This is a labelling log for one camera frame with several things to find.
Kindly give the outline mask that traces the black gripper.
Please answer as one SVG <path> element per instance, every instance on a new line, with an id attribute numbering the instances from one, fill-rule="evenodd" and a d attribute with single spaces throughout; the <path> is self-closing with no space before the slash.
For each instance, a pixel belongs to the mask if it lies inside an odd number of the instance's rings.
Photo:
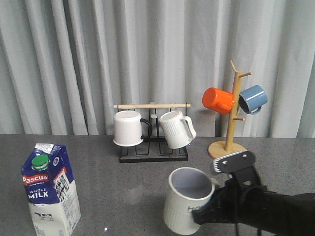
<path id="1" fill-rule="evenodd" d="M 263 189 L 260 177 L 254 168 L 255 155 L 251 151 L 239 151 L 219 157 L 213 161 L 217 174 L 225 173 L 230 179 L 225 186 L 217 188 L 212 198 L 202 207 L 192 211 L 195 223 L 239 222 L 239 210 L 247 192 Z"/>

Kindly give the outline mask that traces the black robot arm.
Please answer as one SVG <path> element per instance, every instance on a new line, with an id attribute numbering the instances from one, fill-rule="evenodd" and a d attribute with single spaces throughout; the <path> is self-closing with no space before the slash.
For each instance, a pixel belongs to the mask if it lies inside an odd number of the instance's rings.
<path id="1" fill-rule="evenodd" d="M 262 185 L 255 156 L 240 151 L 214 160 L 214 170 L 232 177 L 217 188 L 210 201 L 192 211 L 195 223 L 243 223 L 277 236 L 315 234 L 314 193 L 283 195 Z"/>

